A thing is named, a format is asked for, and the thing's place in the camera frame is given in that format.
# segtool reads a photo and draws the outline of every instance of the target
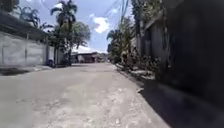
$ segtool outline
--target house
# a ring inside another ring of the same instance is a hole
[[[143,36],[144,42],[141,46],[143,56],[158,58],[164,67],[167,66],[170,61],[169,34],[162,11],[145,25]]]
[[[223,1],[163,1],[177,88],[224,107]]]
[[[44,65],[53,59],[47,33],[0,11],[0,67]]]

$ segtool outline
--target sky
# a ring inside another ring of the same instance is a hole
[[[106,40],[110,30],[115,29],[121,17],[122,0],[73,0],[78,6],[77,21],[89,25],[91,40],[87,47],[80,47],[78,52],[106,52],[109,43]],[[38,9],[41,23],[56,24],[56,15],[50,15],[50,9],[58,5],[59,0],[20,0],[20,6]],[[131,7],[126,15],[131,15]]]

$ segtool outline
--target green foliage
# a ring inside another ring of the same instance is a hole
[[[19,17],[21,20],[32,23],[34,27],[38,28],[40,23],[40,18],[38,17],[38,10],[32,9],[30,7],[21,8],[16,6],[16,9],[19,9]]]
[[[59,4],[62,5],[62,8],[52,8],[51,15],[57,13],[57,22],[61,27],[64,23],[69,23],[69,29],[72,28],[72,23],[76,21],[75,13],[77,12],[77,6],[69,0],[67,3],[65,1],[60,1]]]
[[[115,57],[121,57],[122,52],[128,51],[131,54],[131,40],[133,38],[134,27],[129,17],[124,17],[119,28],[111,30],[108,33],[107,39],[111,39],[108,45],[108,52]]]
[[[135,20],[142,20],[144,23],[147,23],[162,9],[161,2],[161,0],[150,0],[150,2],[147,0],[138,2],[132,0],[132,14]]]
[[[19,0],[0,0],[0,9],[6,12],[12,12],[18,3]]]
[[[72,28],[73,46],[77,48],[82,45],[85,46],[90,40],[91,32],[89,26],[82,22],[75,22]]]

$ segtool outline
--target white wall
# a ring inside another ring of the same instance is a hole
[[[46,51],[44,44],[0,32],[0,66],[42,65]]]

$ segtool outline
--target road surface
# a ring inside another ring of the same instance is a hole
[[[0,128],[168,128],[111,64],[0,77]]]

